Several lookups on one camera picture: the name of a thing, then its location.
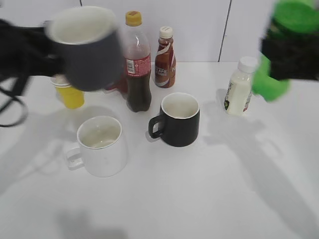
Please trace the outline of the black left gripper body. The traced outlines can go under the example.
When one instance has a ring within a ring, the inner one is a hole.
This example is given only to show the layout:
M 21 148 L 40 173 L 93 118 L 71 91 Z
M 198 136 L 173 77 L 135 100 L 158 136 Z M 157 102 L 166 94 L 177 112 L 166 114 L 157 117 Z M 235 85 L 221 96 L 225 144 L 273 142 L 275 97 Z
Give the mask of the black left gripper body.
M 0 20 L 0 78 L 62 74 L 63 61 L 43 26 L 16 26 Z

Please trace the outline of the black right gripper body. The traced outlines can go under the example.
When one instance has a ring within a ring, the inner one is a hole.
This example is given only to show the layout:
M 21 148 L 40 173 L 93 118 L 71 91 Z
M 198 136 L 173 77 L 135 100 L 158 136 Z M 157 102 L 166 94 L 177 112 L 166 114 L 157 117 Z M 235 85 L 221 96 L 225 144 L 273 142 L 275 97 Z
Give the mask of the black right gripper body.
M 319 80 L 319 34 L 285 32 L 268 34 L 261 53 L 270 60 L 270 76 L 285 79 Z

